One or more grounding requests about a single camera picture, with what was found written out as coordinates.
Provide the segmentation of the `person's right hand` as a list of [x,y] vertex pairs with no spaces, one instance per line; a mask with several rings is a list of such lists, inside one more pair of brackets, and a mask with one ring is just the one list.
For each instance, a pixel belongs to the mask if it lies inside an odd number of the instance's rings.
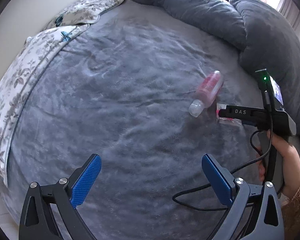
[[300,188],[300,157],[296,148],[283,138],[273,134],[272,145],[283,158],[283,178],[285,185],[282,193],[292,199]]

